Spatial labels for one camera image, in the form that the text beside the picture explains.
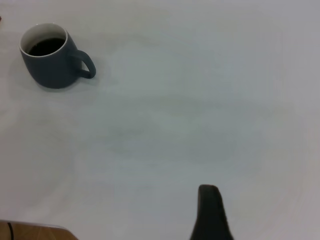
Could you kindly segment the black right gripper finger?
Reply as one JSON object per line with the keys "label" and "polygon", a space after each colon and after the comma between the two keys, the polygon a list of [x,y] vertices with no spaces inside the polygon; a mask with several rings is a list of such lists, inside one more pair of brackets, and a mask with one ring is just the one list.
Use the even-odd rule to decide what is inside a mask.
{"label": "black right gripper finger", "polygon": [[233,240],[223,198],[214,185],[202,184],[198,188],[197,216],[191,240]]}

